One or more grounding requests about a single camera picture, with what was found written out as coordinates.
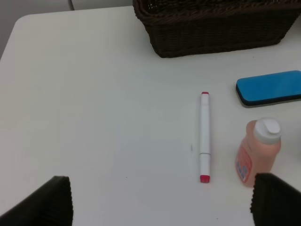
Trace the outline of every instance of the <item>wall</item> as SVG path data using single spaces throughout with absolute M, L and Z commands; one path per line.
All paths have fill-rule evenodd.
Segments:
M 28 14 L 69 10 L 68 0 L 0 0 L 0 58 L 19 18 Z
M 72 0 L 74 9 L 132 6 L 133 0 Z

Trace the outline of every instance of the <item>white table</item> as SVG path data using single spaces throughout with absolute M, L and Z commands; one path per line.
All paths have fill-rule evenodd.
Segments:
M 272 172 L 301 190 L 301 104 L 247 109 L 243 77 L 301 70 L 301 20 L 273 47 L 158 57 L 132 7 L 26 16 L 0 61 L 0 213 L 53 175 L 74 226 L 251 226 L 235 172 L 247 122 L 279 119 Z M 210 184 L 198 175 L 198 97 L 212 98 Z

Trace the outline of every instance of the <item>dark brown wicker basket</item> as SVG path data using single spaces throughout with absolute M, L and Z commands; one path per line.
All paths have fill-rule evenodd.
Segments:
M 160 57 L 278 44 L 301 13 L 301 0 L 134 0 Z

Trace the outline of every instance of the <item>white marker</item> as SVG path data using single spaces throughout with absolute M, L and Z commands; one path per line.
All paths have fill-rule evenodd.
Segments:
M 210 111 L 209 93 L 202 92 L 201 95 L 201 116 L 200 116 L 200 152 L 199 152 L 199 171 L 201 183 L 210 181 Z

